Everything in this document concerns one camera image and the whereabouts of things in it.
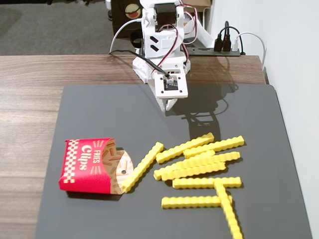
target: gray mat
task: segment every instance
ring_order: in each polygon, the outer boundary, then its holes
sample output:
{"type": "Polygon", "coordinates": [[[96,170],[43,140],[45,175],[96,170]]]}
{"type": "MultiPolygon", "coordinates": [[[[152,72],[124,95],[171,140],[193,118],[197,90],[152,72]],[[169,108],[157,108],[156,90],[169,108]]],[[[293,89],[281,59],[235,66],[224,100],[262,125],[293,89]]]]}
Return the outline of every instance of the gray mat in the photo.
{"type": "MultiPolygon", "coordinates": [[[[310,227],[276,92],[267,85],[189,85],[166,116],[147,85],[67,86],[48,164],[37,239],[230,239],[221,208],[163,210],[164,196],[216,195],[176,190],[156,181],[153,164],[134,191],[121,197],[58,188],[66,139],[115,137],[134,165],[156,141],[166,148],[213,132],[243,135],[242,159],[204,176],[240,176],[228,189],[245,239],[311,239],[310,227]]],[[[182,160],[172,160],[165,165],[182,160]]]]}

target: floor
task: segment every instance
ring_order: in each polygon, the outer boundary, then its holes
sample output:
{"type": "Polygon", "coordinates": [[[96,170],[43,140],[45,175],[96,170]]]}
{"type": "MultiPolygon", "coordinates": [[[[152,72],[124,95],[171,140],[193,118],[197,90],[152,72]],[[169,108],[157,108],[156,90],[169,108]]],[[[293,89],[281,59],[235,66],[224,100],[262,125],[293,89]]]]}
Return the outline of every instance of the floor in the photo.
{"type": "MultiPolygon", "coordinates": [[[[108,54],[113,38],[105,2],[0,5],[0,55],[108,54]]],[[[133,49],[117,39],[114,49],[133,49]]]]}

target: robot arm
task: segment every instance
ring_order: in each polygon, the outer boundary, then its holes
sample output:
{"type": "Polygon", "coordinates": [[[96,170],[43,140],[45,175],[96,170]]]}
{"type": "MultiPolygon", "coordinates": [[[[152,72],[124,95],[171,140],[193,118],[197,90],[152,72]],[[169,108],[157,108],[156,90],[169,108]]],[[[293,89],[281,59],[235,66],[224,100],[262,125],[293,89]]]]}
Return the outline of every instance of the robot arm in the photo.
{"type": "Polygon", "coordinates": [[[161,107],[168,111],[177,99],[188,96],[186,74],[190,69],[187,52],[182,52],[184,40],[184,8],[179,0],[140,0],[143,6],[143,53],[169,73],[169,77],[140,58],[133,61],[136,74],[150,88],[161,107]]]}

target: wooden table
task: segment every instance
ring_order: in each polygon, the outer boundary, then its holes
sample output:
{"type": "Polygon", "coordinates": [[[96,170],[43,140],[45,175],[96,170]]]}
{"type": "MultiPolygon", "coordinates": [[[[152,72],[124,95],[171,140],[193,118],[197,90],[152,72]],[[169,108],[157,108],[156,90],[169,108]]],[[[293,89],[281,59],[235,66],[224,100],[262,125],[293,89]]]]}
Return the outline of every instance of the wooden table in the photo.
{"type": "MultiPolygon", "coordinates": [[[[0,239],[34,237],[63,87],[141,84],[132,59],[0,57],[0,239]]],[[[258,56],[192,57],[191,62],[188,83],[265,84],[258,56]]]]}

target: fries box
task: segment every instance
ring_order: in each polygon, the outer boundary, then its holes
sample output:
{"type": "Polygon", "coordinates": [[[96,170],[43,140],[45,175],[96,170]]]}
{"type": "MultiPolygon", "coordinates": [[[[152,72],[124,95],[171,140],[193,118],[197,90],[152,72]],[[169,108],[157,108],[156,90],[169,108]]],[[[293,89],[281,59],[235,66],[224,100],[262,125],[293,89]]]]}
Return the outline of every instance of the fries box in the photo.
{"type": "Polygon", "coordinates": [[[64,191],[119,195],[132,172],[131,158],[124,150],[116,151],[114,138],[67,140],[59,186],[64,191]]]}

